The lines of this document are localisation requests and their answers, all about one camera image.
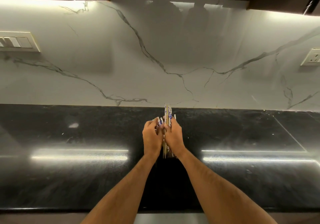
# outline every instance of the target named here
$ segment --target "marble backsplash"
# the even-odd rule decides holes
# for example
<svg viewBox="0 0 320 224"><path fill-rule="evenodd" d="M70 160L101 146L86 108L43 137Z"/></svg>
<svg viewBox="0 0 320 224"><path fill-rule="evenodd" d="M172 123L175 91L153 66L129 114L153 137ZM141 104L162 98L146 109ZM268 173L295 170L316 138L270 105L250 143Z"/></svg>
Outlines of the marble backsplash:
<svg viewBox="0 0 320 224"><path fill-rule="evenodd" d="M320 111L320 17L229 0L0 0L0 103Z"/></svg>

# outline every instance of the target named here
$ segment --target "power socket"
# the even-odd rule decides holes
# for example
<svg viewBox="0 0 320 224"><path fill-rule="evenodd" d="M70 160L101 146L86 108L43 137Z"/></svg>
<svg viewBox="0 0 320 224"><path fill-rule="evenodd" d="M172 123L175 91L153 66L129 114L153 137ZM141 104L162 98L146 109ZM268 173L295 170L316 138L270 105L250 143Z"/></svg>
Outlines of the power socket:
<svg viewBox="0 0 320 224"><path fill-rule="evenodd" d="M301 66L320 66L320 48L311 49Z"/></svg>

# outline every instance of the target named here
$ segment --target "black countertop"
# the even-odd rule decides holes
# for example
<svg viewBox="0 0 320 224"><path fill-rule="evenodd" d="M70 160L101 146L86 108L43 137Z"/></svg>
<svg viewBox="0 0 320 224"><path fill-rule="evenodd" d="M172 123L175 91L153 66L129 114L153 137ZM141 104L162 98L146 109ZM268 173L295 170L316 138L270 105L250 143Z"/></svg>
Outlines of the black countertop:
<svg viewBox="0 0 320 224"><path fill-rule="evenodd" d="M0 104L0 211L88 212L143 155L163 108ZM188 148L267 211L320 211L320 113L174 108ZM158 158L139 212L201 212L176 158Z"/></svg>

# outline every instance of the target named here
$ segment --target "person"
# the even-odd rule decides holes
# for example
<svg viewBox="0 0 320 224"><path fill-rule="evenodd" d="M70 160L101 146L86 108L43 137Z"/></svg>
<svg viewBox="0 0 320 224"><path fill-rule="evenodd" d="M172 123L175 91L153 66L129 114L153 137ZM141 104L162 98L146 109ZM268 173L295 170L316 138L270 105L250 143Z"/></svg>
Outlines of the person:
<svg viewBox="0 0 320 224"><path fill-rule="evenodd" d="M163 138L185 167L210 224L276 224L274 219L236 186L214 173L186 149L182 128L172 118L171 127L157 127L158 118L142 131L144 155L137 165L89 212L81 224L134 223L149 172L156 162Z"/></svg>

